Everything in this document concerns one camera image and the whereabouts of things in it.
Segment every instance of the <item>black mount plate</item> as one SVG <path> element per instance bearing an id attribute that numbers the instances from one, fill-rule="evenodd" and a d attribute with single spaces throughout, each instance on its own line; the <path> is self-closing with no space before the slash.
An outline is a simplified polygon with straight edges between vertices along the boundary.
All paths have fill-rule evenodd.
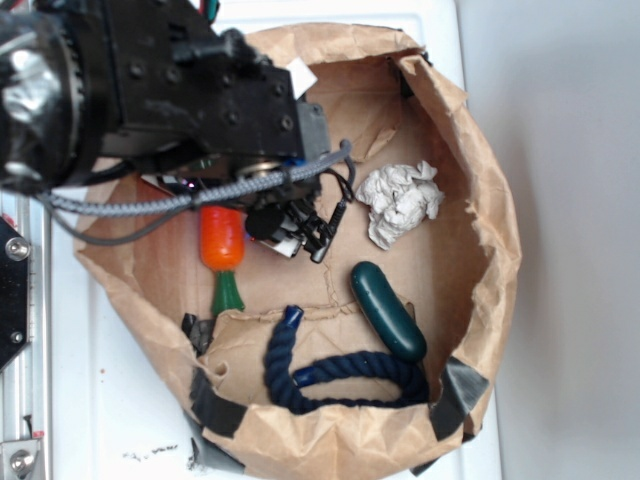
<path id="1" fill-rule="evenodd" d="M 0 371 L 28 340 L 29 244 L 0 218 Z"/>

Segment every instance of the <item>brown paper bag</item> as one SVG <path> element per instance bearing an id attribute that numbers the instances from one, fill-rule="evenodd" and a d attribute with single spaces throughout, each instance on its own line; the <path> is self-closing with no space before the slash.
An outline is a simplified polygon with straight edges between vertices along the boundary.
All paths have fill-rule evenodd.
<path id="1" fill-rule="evenodd" d="M 213 274 L 199 260 L 196 214 L 182 214 L 117 248 L 78 243 L 77 256 L 183 408 L 204 427 L 204 437 L 246 473 L 376 479 L 431 462 L 481 429 L 507 339 L 521 253 L 504 175 L 465 107 L 465 93 L 402 32 L 305 24 L 249 41 L 280 66 L 300 56 L 318 76 L 308 100 L 324 108 L 334 146 L 342 138 L 353 142 L 356 186 L 388 163 L 427 160 L 436 167 L 435 181 L 446 195 L 438 218 L 384 252 L 367 238 L 368 208 L 354 204 L 321 265 L 305 254 L 287 260 L 247 244 L 236 274 L 247 309 L 218 318 L 214 341 L 199 358 L 180 328 L 185 312 L 209 316 L 214 287 Z M 323 189 L 318 210 L 328 218 L 340 192 L 331 180 Z M 135 178 L 89 192 L 93 201 L 112 202 L 160 195 Z M 115 236 L 145 222 L 87 220 L 81 227 Z M 386 351 L 349 288 L 348 274 L 361 260 L 378 264 L 414 313 L 429 346 L 423 367 L 430 403 L 403 409 L 334 405 L 306 415 L 271 405 L 263 358 L 288 304 L 305 309 L 294 369 L 331 355 Z M 395 388 L 348 379 L 309 387 L 305 395 L 387 400 L 397 395 Z"/>

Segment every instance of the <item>white crumpled paper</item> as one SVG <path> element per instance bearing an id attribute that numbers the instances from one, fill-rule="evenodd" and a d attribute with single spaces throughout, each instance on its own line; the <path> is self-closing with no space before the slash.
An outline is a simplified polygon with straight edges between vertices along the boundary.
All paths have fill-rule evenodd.
<path id="1" fill-rule="evenodd" d="M 438 173 L 424 160 L 410 165 L 386 165 L 369 174 L 356 198 L 371 207 L 369 237 L 383 250 L 404 233 L 417 227 L 425 216 L 438 215 L 444 194 L 433 177 Z"/>

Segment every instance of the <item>rope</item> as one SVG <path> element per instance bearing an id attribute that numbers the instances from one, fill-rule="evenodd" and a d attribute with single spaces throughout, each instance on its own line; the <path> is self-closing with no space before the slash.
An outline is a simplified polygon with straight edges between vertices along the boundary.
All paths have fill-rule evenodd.
<path id="1" fill-rule="evenodd" d="M 265 383 L 269 388 L 271 401 L 275 405 L 302 415 L 325 405 L 402 408 L 428 401 L 429 386 L 418 366 L 382 352 L 361 351 L 344 356 L 328 357 L 297 370 L 293 376 L 289 375 L 296 332 L 303 315 L 304 312 L 300 307 L 288 306 L 269 342 L 265 357 Z M 316 383 L 328 383 L 351 377 L 391 380 L 400 387 L 402 395 L 390 402 L 348 398 L 315 400 L 305 397 L 300 392 L 300 388 Z"/>

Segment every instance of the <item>blue component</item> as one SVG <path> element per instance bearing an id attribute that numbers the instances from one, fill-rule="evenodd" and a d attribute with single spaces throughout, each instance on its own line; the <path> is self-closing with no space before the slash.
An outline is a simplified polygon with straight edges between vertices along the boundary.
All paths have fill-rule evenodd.
<path id="1" fill-rule="evenodd" d="M 284 311 L 282 323 L 293 330 L 297 330 L 303 316 L 304 310 L 297 305 L 289 305 Z"/>
<path id="2" fill-rule="evenodd" d="M 218 0 L 207 0 L 206 3 L 206 11 L 205 16 L 210 23 L 216 19 L 216 15 L 218 14 L 218 8 L 220 8 L 220 3 Z"/>
<path id="3" fill-rule="evenodd" d="M 298 388 L 309 387 L 318 383 L 315 375 L 316 367 L 305 367 L 293 372 L 293 383 Z"/>
<path id="4" fill-rule="evenodd" d="M 290 158 L 282 162 L 285 167 L 302 167 L 306 165 L 307 161 L 304 158 Z"/>

